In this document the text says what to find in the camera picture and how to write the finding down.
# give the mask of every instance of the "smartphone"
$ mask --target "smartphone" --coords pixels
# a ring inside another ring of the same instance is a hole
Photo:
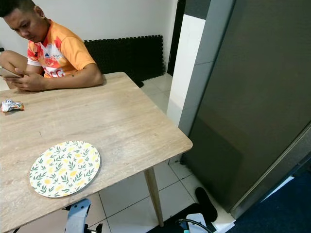
[[[23,76],[15,74],[3,67],[0,67],[0,76],[3,78],[22,78]]]

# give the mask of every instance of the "table top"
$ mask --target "table top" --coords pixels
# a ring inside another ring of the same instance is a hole
[[[192,142],[122,72],[92,88],[39,93],[8,90],[0,100],[21,101],[25,111],[0,113],[1,232],[18,228],[144,171],[192,147]],[[102,164],[90,185],[58,199],[37,194],[29,172],[46,149],[81,140]]]

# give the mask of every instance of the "man's ear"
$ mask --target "man's ear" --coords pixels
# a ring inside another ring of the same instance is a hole
[[[45,18],[45,15],[39,6],[34,6],[35,14],[40,18]]]

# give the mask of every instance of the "cable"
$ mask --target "cable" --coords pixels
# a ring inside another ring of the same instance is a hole
[[[179,222],[190,222],[190,223],[193,223],[195,225],[198,225],[200,227],[202,227],[204,230],[206,230],[208,233],[213,233],[211,230],[209,230],[206,226],[202,225],[201,223],[197,222],[197,221],[193,221],[191,219],[185,219],[185,218],[182,218],[182,219],[179,219],[177,220],[175,223],[179,223]]]

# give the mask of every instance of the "floral plate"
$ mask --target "floral plate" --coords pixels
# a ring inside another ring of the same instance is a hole
[[[95,177],[101,158],[91,144],[68,141],[46,150],[33,164],[29,180],[38,194],[64,197],[85,187]]]

